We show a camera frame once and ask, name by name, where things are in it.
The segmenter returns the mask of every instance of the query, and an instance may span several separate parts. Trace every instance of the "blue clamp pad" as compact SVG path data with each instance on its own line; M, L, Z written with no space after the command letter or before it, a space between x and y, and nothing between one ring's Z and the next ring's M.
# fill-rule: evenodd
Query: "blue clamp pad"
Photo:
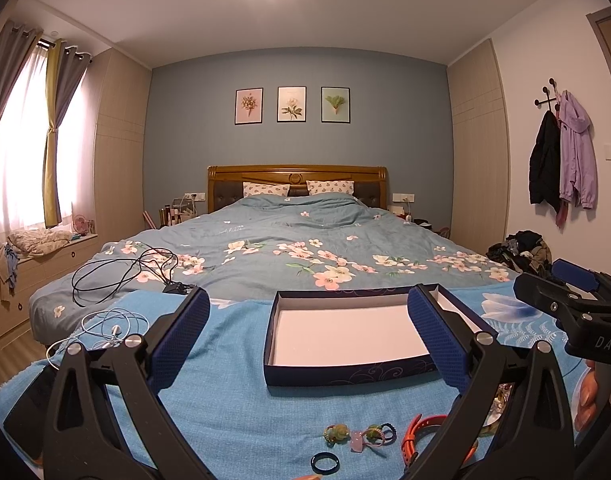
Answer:
M209 317L210 297L201 289L154 349L148 385L155 394L172 386Z
M552 264L552 274L585 292L593 292L599 288L599 282L591 270L571 264L567 260L556 260Z
M464 394L470 384L468 354L435 305L417 287L408 294L408 315L445 384Z

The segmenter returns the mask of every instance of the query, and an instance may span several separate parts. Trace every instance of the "watch band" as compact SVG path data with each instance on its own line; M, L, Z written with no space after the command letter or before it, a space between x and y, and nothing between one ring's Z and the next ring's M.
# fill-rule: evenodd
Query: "watch band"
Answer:
M417 452L415 448L417 432L432 426L440 426L446 419L447 415L433 415L421 420L421 413L414 417L414 420L410 423L408 431L406 431L403 442L401 443L401 452L403 452L403 461L405 462L406 467L410 466L410 464L419 456L419 452ZM473 446L463 460L463 463L472 458L478 446L479 441L475 440Z

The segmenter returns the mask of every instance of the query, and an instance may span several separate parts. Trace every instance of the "green curtain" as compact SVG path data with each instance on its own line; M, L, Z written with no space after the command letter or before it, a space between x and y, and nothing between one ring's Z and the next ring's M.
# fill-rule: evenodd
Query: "green curtain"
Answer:
M0 33L0 121L14 84L25 66L43 31L15 27L8 20Z
M67 48L63 40L57 40L55 46L48 50L46 100L49 127L43 155L43 213L46 227L61 223L57 190L58 130L89 62L90 54L77 54L76 47Z

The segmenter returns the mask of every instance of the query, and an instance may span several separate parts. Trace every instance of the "black cable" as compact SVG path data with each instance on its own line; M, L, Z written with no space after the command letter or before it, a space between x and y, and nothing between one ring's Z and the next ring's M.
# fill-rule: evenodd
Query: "black cable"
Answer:
M566 372L563 377L566 377L566 376L570 375L573 371L575 371L577 369L577 367L581 364L581 361L583 361L583 358L579 358L579 361L574 365L574 368L572 370L570 370L569 372Z
M158 277L161 278L161 280L164 282L165 285L170 285L174 283L170 278L166 277L166 270L169 270L170 276L172 276L172 272L174 271L174 269L176 269L176 267L179 266L179 257L175 253L173 253L171 250L166 249L166 248L154 248L143 242L139 242L139 244L144 245L148 248L144 250L143 253L141 253L141 255L137 256L136 258L105 258L103 260L93 260L93 261L87 262L83 264L81 267L79 267L73 273L72 279L71 279L73 303L77 304L80 307L89 306L89 305L82 304L78 301L77 297L80 298L82 292L93 292L96 290L104 290L106 288L113 287L113 289L103 299L96 301L95 303L92 303L92 304L103 303L103 301L106 301L109 298L112 298L123 285L130 282L131 280L134 280L142 271L148 270L156 274L154 267L146 265L146 263L151 264L151 262L154 262L156 264L156 269L159 271ZM148 259L149 256L151 257L151 256L154 256L155 254L167 256L167 258L162 263L159 263L158 261L152 258ZM115 263L115 262L125 262L125 263L131 262L130 266L128 267L128 270L126 270L126 272L124 272L121 278L119 278L119 281L113 282L113 283L106 283L106 285L94 286L90 288L83 288L79 286L81 280L86 279L88 276L93 274L95 271L97 271L101 267L106 266L111 263ZM168 266L168 264L172 265L170 269L166 269L166 266ZM80 275L81 270L88 266L94 266L94 267L91 270L88 270L85 274ZM129 276L130 271L134 269L135 266L137 266L137 273Z

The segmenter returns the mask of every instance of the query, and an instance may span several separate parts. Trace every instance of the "purple jacket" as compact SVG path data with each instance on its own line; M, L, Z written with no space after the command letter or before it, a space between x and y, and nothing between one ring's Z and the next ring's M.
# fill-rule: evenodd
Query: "purple jacket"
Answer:
M572 93L561 94L561 198L592 209L597 205L597 160L590 120Z

